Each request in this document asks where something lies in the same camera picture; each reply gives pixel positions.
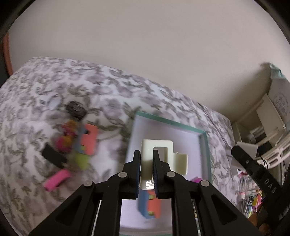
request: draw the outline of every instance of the gray fabric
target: gray fabric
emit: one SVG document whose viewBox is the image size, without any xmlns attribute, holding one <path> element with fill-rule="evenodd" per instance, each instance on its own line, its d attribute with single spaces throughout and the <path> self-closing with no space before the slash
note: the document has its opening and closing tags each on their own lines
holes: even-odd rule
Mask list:
<svg viewBox="0 0 290 236">
<path fill-rule="evenodd" d="M 55 98 L 61 104 L 50 110 Z M 72 100 L 88 111 L 85 121 L 99 127 L 98 151 L 87 170 L 81 172 L 72 163 L 73 177 L 56 191 L 46 192 L 43 183 L 57 168 L 40 151 L 61 134 L 60 124 L 68 118 L 64 104 Z M 9 222 L 27 235 L 84 180 L 98 183 L 121 170 L 137 110 L 205 130 L 213 185 L 236 203 L 238 182 L 226 157 L 234 138 L 226 117 L 166 86 L 118 69 L 34 57 L 0 89 L 0 208 Z"/>
</svg>

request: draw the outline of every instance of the floral bedsheet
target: floral bedsheet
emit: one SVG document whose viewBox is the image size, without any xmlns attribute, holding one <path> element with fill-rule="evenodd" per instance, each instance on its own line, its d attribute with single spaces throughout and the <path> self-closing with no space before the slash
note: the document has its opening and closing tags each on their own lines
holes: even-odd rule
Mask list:
<svg viewBox="0 0 290 236">
<path fill-rule="evenodd" d="M 60 104 L 53 107 L 54 101 Z M 99 128 L 89 168 L 70 166 L 73 177 L 54 192 L 43 183 L 57 167 L 41 156 L 46 142 L 61 134 L 64 104 L 78 101 L 85 121 Z M 85 180 L 107 180 L 123 167 L 135 112 L 181 122 L 208 135 L 212 182 L 233 204 L 238 182 L 226 151 L 234 145 L 230 121 L 183 94 L 124 71 L 84 61 L 34 57 L 0 89 L 0 208 L 27 235 Z"/>
</svg>

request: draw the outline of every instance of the pink marker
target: pink marker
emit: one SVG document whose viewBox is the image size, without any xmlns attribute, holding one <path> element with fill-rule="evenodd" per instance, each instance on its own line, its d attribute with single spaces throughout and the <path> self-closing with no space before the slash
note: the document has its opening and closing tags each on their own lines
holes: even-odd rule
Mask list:
<svg viewBox="0 0 290 236">
<path fill-rule="evenodd" d="M 44 188 L 46 191 L 55 190 L 62 182 L 71 177 L 71 173 L 67 169 L 62 169 L 53 176 L 51 176 L 45 183 Z"/>
</svg>

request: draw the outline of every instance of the mattress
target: mattress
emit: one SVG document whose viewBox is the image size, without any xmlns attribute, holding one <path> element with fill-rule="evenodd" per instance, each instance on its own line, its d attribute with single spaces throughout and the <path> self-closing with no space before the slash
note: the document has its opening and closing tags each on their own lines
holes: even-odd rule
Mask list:
<svg viewBox="0 0 290 236">
<path fill-rule="evenodd" d="M 61 134 L 69 101 L 83 104 L 85 121 L 98 126 L 97 152 L 85 171 L 70 166 L 72 178 L 46 192 L 43 183 L 58 169 L 41 150 Z M 0 88 L 0 209 L 20 235 L 27 235 L 85 180 L 106 181 L 122 169 L 136 111 L 206 131 L 212 184 L 236 204 L 238 178 L 231 175 L 227 158 L 234 137 L 226 117 L 119 69 L 34 57 Z"/>
</svg>

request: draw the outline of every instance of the black object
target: black object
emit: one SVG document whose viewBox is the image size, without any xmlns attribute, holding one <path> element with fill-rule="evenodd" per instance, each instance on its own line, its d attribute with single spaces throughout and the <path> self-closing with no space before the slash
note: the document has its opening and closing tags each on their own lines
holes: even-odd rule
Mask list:
<svg viewBox="0 0 290 236">
<path fill-rule="evenodd" d="M 276 229 L 272 235 L 290 235 L 290 175 L 281 187 L 265 167 L 259 165 L 241 147 L 233 147 L 231 153 L 262 189 L 263 194 L 266 194 L 258 214 L 257 226 L 267 223 Z"/>
<path fill-rule="evenodd" d="M 81 121 L 87 114 L 87 111 L 81 105 L 82 104 L 76 101 L 70 101 L 66 104 L 67 112 L 78 121 Z"/>
<path fill-rule="evenodd" d="M 55 151 L 49 144 L 45 144 L 44 149 L 41 152 L 41 155 L 56 165 L 60 169 L 66 168 L 67 159 L 60 154 L 59 152 Z"/>
<path fill-rule="evenodd" d="M 261 235 L 207 180 L 200 183 L 187 181 L 170 171 L 167 163 L 160 161 L 157 150 L 153 152 L 155 193 L 159 199 L 171 199 L 173 236 L 198 235 L 193 202 L 203 236 L 244 236 L 245 232 L 247 235 Z M 106 182 L 84 183 L 29 236 L 119 235 L 122 199 L 138 197 L 140 158 L 140 151 L 135 150 L 133 161 L 126 163 L 122 172 Z"/>
<path fill-rule="evenodd" d="M 122 199 L 138 197 L 140 158 L 141 153 L 136 150 L 133 161 L 108 181 L 86 181 L 29 236 L 91 236 L 92 231 L 94 236 L 119 235 Z"/>
</svg>

